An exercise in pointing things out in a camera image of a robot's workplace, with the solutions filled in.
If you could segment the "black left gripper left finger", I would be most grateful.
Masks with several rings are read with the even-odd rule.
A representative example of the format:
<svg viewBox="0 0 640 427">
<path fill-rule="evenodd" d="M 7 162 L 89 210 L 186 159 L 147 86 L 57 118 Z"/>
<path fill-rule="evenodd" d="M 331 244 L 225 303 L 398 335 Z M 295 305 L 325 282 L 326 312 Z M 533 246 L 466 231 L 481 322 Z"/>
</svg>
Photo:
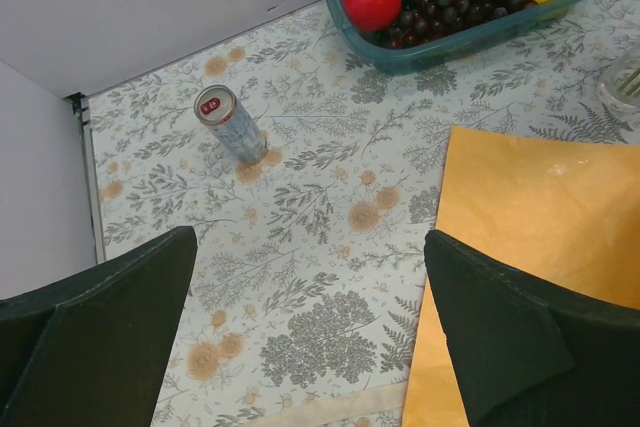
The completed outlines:
<svg viewBox="0 0 640 427">
<path fill-rule="evenodd" d="M 181 226 L 2 300 L 2 425 L 150 425 L 196 253 Z"/>
</svg>

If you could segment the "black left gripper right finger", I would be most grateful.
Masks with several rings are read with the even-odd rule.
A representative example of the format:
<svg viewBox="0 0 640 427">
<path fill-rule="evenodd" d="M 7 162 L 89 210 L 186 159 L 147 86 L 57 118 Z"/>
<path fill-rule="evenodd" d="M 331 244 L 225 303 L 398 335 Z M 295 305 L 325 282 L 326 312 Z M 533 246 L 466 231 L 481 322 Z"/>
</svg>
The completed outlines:
<svg viewBox="0 0 640 427">
<path fill-rule="evenodd" d="M 426 270 L 472 426 L 636 426 L 639 312 L 499 262 L 439 230 Z"/>
</svg>

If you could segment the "cream printed ribbon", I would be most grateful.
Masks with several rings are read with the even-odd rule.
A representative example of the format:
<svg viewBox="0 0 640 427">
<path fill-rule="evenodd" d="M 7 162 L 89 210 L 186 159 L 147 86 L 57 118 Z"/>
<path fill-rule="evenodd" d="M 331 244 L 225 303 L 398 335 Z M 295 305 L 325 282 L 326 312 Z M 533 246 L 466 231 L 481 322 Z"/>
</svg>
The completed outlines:
<svg viewBox="0 0 640 427">
<path fill-rule="evenodd" d="M 404 381 L 321 400 L 313 405 L 284 412 L 270 420 L 264 419 L 264 425 L 322 426 L 358 416 L 396 410 L 404 405 L 407 384 L 408 382 Z"/>
</svg>

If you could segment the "orange paper bouquet wrap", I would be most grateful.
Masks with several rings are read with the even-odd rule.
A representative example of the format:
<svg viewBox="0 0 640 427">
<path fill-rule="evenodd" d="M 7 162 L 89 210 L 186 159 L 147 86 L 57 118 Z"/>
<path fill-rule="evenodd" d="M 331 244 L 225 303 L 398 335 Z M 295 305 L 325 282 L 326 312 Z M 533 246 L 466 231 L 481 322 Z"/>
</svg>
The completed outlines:
<svg viewBox="0 0 640 427">
<path fill-rule="evenodd" d="M 543 280 L 639 312 L 636 146 L 456 127 L 433 230 Z M 429 279 L 403 422 L 472 426 Z"/>
</svg>

